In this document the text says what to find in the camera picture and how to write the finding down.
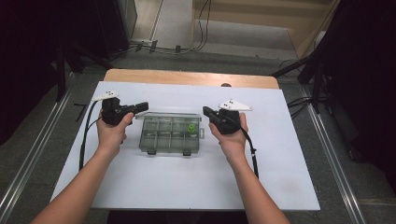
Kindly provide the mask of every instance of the hand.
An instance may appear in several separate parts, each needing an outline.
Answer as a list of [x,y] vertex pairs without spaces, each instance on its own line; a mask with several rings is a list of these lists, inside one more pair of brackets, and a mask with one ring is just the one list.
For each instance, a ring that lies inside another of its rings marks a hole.
[[125,128],[131,123],[133,113],[128,113],[117,126],[106,124],[102,119],[96,122],[99,146],[95,155],[103,155],[113,160],[120,152],[120,144],[126,139]]
[[[247,118],[245,113],[240,113],[241,127],[248,131]],[[228,161],[245,159],[246,137],[241,130],[232,134],[221,134],[215,124],[209,123],[212,134],[219,140],[224,155]]]

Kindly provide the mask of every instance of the controller cable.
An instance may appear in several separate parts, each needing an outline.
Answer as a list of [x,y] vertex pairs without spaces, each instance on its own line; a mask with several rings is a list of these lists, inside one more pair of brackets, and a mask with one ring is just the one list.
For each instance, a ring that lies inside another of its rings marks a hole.
[[79,167],[78,167],[78,170],[79,170],[79,171],[80,171],[80,170],[82,169],[82,167],[84,166],[85,143],[86,143],[86,140],[87,140],[87,133],[88,133],[88,130],[91,128],[91,126],[92,126],[97,120],[99,120],[99,119],[101,118],[101,117],[100,117],[99,119],[97,119],[96,121],[94,121],[94,122],[90,125],[91,114],[92,114],[93,108],[95,107],[96,103],[97,103],[97,101],[94,101],[94,102],[92,103],[91,108],[90,108],[90,112],[88,113],[87,122],[86,122],[86,124],[85,124],[84,136],[83,136],[83,138],[82,138],[81,148],[80,148],[80,150],[79,150]]
[[250,136],[248,135],[248,132],[242,128],[241,124],[239,124],[238,122],[236,122],[235,120],[227,117],[227,116],[223,116],[221,114],[219,114],[222,118],[227,119],[228,121],[230,121],[233,125],[235,125],[237,128],[239,128],[242,133],[244,134],[244,136],[246,137],[249,145],[250,145],[250,154],[251,154],[251,159],[253,161],[253,170],[254,170],[254,174],[257,176],[257,178],[259,179],[259,169],[257,167],[257,159],[256,159],[256,151],[257,149],[253,147],[253,143],[251,142]]

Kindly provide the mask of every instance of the wooden table edge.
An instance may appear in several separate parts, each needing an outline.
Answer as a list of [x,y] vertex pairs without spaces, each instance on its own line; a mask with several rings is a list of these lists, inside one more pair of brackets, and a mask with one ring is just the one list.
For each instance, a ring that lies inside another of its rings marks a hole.
[[149,69],[110,69],[106,72],[104,81],[197,86],[221,86],[228,83],[233,87],[279,89],[274,77]]

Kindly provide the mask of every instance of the black curtain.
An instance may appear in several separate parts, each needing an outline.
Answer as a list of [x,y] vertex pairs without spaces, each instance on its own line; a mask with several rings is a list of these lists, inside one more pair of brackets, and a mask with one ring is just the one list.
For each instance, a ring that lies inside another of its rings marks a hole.
[[396,192],[396,3],[339,7],[348,14],[323,54],[328,88],[359,132],[350,145],[385,172]]

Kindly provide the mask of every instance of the clear plastic organizer box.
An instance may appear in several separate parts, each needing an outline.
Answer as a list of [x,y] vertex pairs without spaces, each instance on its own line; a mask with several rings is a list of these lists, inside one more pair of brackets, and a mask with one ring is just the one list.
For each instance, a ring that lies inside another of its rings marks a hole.
[[143,152],[149,155],[181,153],[183,156],[198,153],[199,140],[204,138],[200,115],[148,112],[137,119],[144,119],[139,144]]

